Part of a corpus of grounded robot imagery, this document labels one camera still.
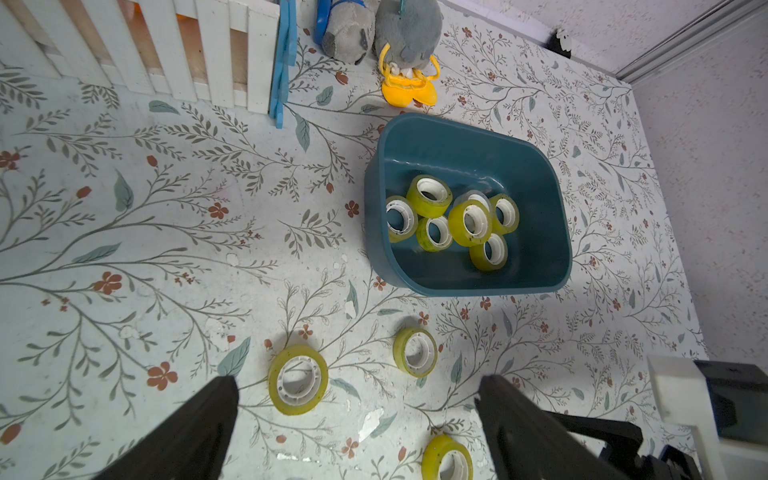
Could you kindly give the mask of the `clear transparent tape roll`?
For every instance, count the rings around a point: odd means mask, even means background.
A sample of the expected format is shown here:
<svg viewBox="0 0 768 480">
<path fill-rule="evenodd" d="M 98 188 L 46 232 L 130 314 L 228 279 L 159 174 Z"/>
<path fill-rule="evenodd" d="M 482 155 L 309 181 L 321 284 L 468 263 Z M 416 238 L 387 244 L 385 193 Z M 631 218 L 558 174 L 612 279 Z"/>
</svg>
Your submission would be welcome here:
<svg viewBox="0 0 768 480">
<path fill-rule="evenodd" d="M 454 205 L 459 205 L 459 204 L 462 204 L 462 203 L 465 203 L 465 202 L 471 201 L 471 200 L 477 201 L 480 204 L 482 204 L 483 207 L 488 212 L 491 211 L 490 200 L 488 199 L 488 197 L 483 192 L 481 192 L 479 190 L 468 190 L 468 191 L 464 192 L 463 194 L 459 195 L 454 200 Z"/>
</svg>

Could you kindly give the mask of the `green patterned tape roll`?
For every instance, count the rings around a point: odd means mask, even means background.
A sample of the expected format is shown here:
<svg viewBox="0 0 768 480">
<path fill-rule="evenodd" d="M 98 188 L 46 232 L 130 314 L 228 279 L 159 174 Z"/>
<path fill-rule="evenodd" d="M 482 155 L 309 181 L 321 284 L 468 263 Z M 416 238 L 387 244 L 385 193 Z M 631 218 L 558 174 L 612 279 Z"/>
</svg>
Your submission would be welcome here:
<svg viewBox="0 0 768 480">
<path fill-rule="evenodd" d="M 429 253 L 444 251 L 453 243 L 448 219 L 444 216 L 421 218 L 417 225 L 416 238 L 421 249 Z"/>
</svg>

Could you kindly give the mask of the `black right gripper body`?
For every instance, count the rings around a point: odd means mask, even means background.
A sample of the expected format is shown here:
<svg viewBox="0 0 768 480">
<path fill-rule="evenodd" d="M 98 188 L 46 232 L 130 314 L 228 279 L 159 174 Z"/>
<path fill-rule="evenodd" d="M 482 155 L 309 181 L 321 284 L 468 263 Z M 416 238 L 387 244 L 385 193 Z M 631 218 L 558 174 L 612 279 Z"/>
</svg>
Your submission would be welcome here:
<svg viewBox="0 0 768 480">
<path fill-rule="evenodd" d="M 640 456 L 642 430 L 630 422 L 554 412 L 550 415 L 570 433 L 604 441 L 599 459 L 630 479 L 702 479 L 694 459 L 671 445 L 665 445 L 658 456 Z"/>
</svg>

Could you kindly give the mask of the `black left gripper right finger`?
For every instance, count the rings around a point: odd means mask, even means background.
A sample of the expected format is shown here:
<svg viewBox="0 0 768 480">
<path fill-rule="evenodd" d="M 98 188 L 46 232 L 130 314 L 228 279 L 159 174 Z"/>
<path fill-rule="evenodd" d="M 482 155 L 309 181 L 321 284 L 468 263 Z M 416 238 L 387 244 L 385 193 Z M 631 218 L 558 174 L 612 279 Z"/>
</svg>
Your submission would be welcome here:
<svg viewBox="0 0 768 480">
<path fill-rule="evenodd" d="M 481 379 L 475 406 L 500 479 L 625 477 L 500 375 Z"/>
</svg>

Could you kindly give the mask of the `large yellow tape roll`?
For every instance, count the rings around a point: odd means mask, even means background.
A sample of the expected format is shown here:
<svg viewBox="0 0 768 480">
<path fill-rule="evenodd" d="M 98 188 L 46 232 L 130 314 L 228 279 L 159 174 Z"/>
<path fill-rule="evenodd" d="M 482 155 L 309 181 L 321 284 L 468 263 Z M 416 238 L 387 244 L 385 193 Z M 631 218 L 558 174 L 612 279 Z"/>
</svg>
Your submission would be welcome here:
<svg viewBox="0 0 768 480">
<path fill-rule="evenodd" d="M 307 345 L 281 351 L 268 373 L 268 390 L 274 407 L 296 416 L 313 410 L 323 399 L 329 382 L 324 358 Z"/>
</svg>

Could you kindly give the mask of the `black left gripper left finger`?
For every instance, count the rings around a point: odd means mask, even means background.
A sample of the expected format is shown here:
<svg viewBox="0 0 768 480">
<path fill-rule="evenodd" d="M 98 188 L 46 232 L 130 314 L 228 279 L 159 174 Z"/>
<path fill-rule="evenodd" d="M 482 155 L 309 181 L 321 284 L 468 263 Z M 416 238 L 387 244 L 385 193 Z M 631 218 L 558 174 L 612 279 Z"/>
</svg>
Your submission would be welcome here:
<svg viewBox="0 0 768 480">
<path fill-rule="evenodd" d="M 96 475 L 98 479 L 217 479 L 239 402 L 236 380 L 219 376 L 149 435 Z"/>
</svg>

